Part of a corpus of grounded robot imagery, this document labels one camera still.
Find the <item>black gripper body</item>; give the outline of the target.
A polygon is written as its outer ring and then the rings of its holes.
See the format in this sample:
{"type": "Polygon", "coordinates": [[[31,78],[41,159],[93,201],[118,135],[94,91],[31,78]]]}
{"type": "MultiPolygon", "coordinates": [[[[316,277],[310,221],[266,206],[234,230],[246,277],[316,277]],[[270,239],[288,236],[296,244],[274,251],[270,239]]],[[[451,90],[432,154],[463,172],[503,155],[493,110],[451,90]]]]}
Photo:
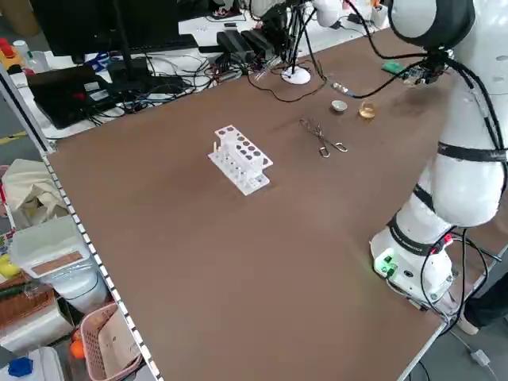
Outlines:
{"type": "Polygon", "coordinates": [[[273,6],[260,17],[261,31],[269,42],[292,42],[294,36],[290,27],[291,8],[273,6]]]}
{"type": "Polygon", "coordinates": [[[452,58],[450,50],[434,50],[427,53],[427,57],[420,63],[419,83],[435,83],[448,69],[448,59],[452,58]]]}

